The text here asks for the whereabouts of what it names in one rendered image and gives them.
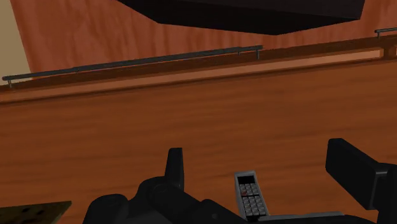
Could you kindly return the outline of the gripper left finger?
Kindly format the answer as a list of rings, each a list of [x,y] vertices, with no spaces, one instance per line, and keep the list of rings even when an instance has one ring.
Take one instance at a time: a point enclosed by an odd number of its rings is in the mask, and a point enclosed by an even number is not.
[[[183,150],[171,148],[165,174],[143,181],[134,198],[122,194],[98,197],[82,224],[223,224],[220,206],[184,192]]]

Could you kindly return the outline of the grey keypad remote control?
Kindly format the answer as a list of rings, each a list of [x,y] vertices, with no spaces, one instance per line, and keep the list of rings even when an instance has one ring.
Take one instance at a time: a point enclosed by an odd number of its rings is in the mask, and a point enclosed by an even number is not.
[[[237,207],[243,219],[257,222],[270,215],[255,171],[235,172],[234,181]]]

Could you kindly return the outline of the black robot stand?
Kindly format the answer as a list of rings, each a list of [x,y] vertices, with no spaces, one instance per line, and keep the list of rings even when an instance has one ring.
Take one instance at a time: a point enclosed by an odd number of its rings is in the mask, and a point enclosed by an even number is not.
[[[361,18],[365,0],[118,0],[159,24],[280,35]]]

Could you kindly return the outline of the olive flat block, dark spots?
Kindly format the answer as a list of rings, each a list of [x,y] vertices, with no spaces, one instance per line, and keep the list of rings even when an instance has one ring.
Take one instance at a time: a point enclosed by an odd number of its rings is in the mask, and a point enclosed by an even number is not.
[[[0,207],[0,224],[56,224],[71,201]]]

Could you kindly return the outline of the brown wooden chest of drawers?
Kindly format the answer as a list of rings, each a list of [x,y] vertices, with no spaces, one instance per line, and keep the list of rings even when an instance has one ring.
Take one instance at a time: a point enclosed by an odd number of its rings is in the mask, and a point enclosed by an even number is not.
[[[185,188],[233,211],[255,170],[271,213],[374,219],[326,173],[342,137],[397,163],[397,34],[222,55],[0,87],[0,207],[134,196],[181,147]]]

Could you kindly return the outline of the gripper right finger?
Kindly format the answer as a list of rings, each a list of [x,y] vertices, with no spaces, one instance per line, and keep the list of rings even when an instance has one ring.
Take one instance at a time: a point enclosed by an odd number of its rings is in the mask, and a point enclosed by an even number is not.
[[[327,173],[364,209],[378,211],[377,224],[397,224],[397,165],[381,163],[342,138],[328,140]]]

